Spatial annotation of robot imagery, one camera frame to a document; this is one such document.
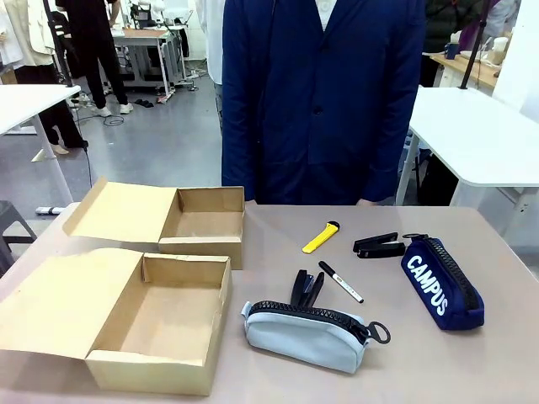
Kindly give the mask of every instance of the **chair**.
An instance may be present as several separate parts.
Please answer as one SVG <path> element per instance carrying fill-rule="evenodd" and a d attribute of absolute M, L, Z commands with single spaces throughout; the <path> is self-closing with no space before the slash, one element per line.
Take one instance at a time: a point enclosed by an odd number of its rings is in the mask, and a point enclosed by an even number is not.
<path fill-rule="evenodd" d="M 3 233 L 15 222 L 20 223 L 28 232 L 28 236 L 4 236 Z M 11 202 L 0 200 L 0 277 L 14 264 L 15 260 L 11 255 L 9 244 L 31 244 L 37 236 L 32 231 L 28 223 L 24 221 L 23 216 L 15 209 Z"/>

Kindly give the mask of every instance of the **white sneaker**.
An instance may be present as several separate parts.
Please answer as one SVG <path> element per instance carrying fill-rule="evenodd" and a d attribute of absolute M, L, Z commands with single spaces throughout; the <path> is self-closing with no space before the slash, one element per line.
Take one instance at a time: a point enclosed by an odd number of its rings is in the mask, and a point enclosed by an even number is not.
<path fill-rule="evenodd" d="M 126 105 L 120 104 L 120 113 L 125 115 L 129 114 L 133 110 L 133 105 L 131 103 L 127 103 Z"/>
<path fill-rule="evenodd" d="M 106 105 L 105 105 L 103 108 L 96 108 L 96 109 L 95 109 L 95 112 L 96 112 L 99 116 L 102 116 L 103 118 L 106 118 L 107 116 L 111 116 L 111 115 L 112 115 L 112 112 L 110 112 L 110 109 L 108 109 Z"/>
<path fill-rule="evenodd" d="M 60 145 L 51 144 L 51 149 L 54 152 L 54 154 L 69 154 L 69 151 L 67 151 Z"/>

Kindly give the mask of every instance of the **black pants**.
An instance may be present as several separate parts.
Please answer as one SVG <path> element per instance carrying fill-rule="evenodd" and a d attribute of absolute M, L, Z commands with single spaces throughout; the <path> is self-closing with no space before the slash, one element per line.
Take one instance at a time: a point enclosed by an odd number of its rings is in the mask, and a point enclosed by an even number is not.
<path fill-rule="evenodd" d="M 101 109 L 106 105 L 98 61 L 101 62 L 104 74 L 109 79 L 118 102 L 123 105 L 127 104 L 124 82 L 120 77 L 120 63 L 118 63 L 115 43 L 112 38 L 109 40 L 77 38 L 73 43 L 77 49 L 78 59 L 86 75 L 95 106 Z"/>
<path fill-rule="evenodd" d="M 434 87 L 439 66 L 440 64 L 430 59 L 430 56 L 421 56 L 421 78 L 419 79 L 419 84 L 423 87 Z"/>
<path fill-rule="evenodd" d="M 15 76 L 19 84 L 58 84 L 52 65 L 22 66 L 15 70 Z M 83 146 L 83 138 L 65 101 L 40 112 L 39 116 L 51 144 L 58 144 L 58 133 L 53 127 L 57 126 L 66 147 Z"/>

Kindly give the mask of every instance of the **navy blue coat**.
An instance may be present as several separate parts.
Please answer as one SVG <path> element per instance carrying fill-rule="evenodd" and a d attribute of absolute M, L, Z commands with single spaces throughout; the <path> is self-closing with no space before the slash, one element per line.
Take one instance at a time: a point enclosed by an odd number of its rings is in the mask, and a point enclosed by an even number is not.
<path fill-rule="evenodd" d="M 227 0 L 222 184 L 261 204 L 393 195 L 418 89 L 424 0 Z"/>

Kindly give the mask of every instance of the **black stapler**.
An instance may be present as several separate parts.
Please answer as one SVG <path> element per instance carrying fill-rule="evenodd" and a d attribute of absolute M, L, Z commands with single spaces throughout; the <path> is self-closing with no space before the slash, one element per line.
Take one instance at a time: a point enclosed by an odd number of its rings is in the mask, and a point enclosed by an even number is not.
<path fill-rule="evenodd" d="M 397 237 L 398 233 L 393 232 L 356 240 L 353 251 L 359 258 L 401 257 L 406 246 L 403 242 L 398 242 Z"/>
<path fill-rule="evenodd" d="M 305 269 L 301 269 L 296 276 L 296 282 L 292 288 L 290 304 L 300 307 L 312 307 L 323 286 L 323 272 L 319 273 L 316 280 Z"/>

